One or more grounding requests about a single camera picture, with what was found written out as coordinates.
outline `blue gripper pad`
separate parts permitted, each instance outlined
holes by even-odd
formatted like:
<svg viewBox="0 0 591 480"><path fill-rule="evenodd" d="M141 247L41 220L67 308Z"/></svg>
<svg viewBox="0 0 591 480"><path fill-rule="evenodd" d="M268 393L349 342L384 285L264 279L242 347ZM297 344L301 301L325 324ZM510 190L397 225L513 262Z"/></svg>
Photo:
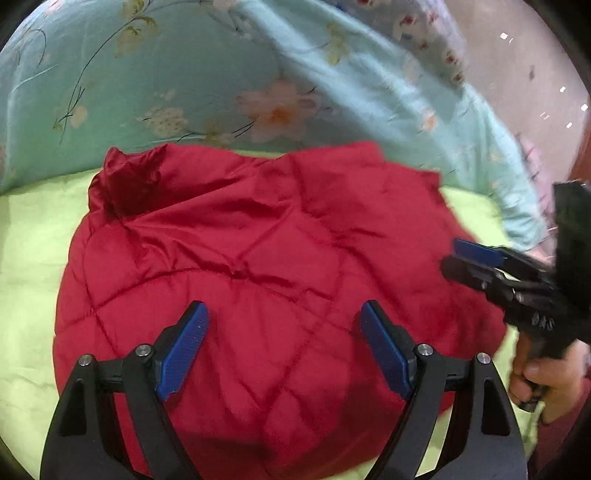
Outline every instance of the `blue gripper pad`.
<svg viewBox="0 0 591 480"><path fill-rule="evenodd" d="M495 248L456 238L453 241L453 249L456 255L467 258L486 267L501 268L505 263L505 257Z"/></svg>
<svg viewBox="0 0 591 480"><path fill-rule="evenodd" d="M393 325L376 300L361 307L361 330L390 390L408 400L417 373L414 342L408 332Z"/></svg>
<svg viewBox="0 0 591 480"><path fill-rule="evenodd" d="M208 327L209 312L205 304L200 303L162 360L160 382L156 386L156 395L160 401L166 401L181 389Z"/></svg>

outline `finger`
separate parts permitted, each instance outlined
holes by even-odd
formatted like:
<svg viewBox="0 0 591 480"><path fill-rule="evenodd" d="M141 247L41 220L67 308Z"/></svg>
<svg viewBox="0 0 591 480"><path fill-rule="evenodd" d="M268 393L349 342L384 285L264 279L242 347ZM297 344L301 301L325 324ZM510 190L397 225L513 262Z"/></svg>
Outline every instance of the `finger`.
<svg viewBox="0 0 591 480"><path fill-rule="evenodd" d="M524 382L522 377L518 377L515 374L511 375L511 379L509 380L508 391L513 397L515 397L518 400L515 403L529 401L532 396L531 387Z"/></svg>
<svg viewBox="0 0 591 480"><path fill-rule="evenodd" d="M519 340L515 345L515 357L513 358L513 373L517 376L523 375L525 364L527 363L527 355L531 350L531 338L527 333L520 332Z"/></svg>
<svg viewBox="0 0 591 480"><path fill-rule="evenodd" d="M576 380L576 368L572 362L538 358L527 363L523 376L539 385L561 388Z"/></svg>

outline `red sleeve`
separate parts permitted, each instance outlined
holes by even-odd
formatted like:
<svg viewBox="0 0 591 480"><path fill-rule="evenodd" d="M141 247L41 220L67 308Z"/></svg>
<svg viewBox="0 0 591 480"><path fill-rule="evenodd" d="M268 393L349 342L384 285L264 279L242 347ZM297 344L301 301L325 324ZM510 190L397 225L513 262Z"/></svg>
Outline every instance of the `red sleeve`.
<svg viewBox="0 0 591 480"><path fill-rule="evenodd" d="M548 425L544 424L540 419L538 423L538 445L534 452L533 465L530 462L530 468L533 467L535 471L540 471L544 465L556 457L560 451L558 446L564 442L571 428L579 418L591 392L591 380L585 378L583 382L583 394L575 408L564 417L560 417Z"/></svg>

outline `fabric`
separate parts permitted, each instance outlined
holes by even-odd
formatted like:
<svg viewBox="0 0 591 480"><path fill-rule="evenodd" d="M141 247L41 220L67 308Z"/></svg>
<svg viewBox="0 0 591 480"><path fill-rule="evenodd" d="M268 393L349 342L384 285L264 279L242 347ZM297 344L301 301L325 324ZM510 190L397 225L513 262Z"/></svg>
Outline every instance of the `fabric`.
<svg viewBox="0 0 591 480"><path fill-rule="evenodd" d="M528 464L529 478L552 480L559 475L564 478L589 476L589 438L591 429L591 381L583 380L579 402L565 416L549 425L540 422L540 442Z"/></svg>
<svg viewBox="0 0 591 480"><path fill-rule="evenodd" d="M58 388L80 355L124 356L202 300L208 334L166 406L204 478L317 479L373 458L403 402L361 334L363 302L445 355L494 352L505 333L440 273L467 234L438 186L368 143L277 160L111 149L60 287ZM128 416L122 429L145 471Z"/></svg>
<svg viewBox="0 0 591 480"><path fill-rule="evenodd" d="M553 182L544 168L542 153L531 141L522 135L517 135L517 140L519 140L521 149L524 152L525 166L530 175L530 180L535 187L535 191L538 194L540 213L546 224L544 239L537 248L542 252L545 259L552 260L553 262L558 234L555 218L554 192L552 188Z"/></svg>
<svg viewBox="0 0 591 480"><path fill-rule="evenodd" d="M46 180L0 196L0 436L34 478L39 477L57 402L51 361L57 291L72 235L88 212L87 190L95 174L87 171ZM449 187L440 191L460 224L480 243L508 244L500 212L490 199ZM516 338L515 330L508 328L494 356L505 382ZM514 411L531 451L535 424L531 415L516 407ZM437 421L420 473L437 463L448 421L449 412ZM372 465L365 462L334 480L363 480Z"/></svg>
<svg viewBox="0 0 591 480"><path fill-rule="evenodd" d="M525 251L543 237L537 197L515 139L461 85L463 49L435 0L48 0L0 53L0 192L99 167L111 146L374 140L490 196Z"/></svg>

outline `beige wall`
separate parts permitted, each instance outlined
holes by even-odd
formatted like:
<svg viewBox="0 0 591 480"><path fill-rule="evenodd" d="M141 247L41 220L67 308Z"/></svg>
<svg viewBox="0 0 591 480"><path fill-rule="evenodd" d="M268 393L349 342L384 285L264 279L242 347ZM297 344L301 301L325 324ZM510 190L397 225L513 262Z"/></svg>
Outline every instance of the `beige wall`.
<svg viewBox="0 0 591 480"><path fill-rule="evenodd" d="M468 81L513 133L536 144L552 179L566 179L589 94L558 40L522 0L445 1L468 41Z"/></svg>

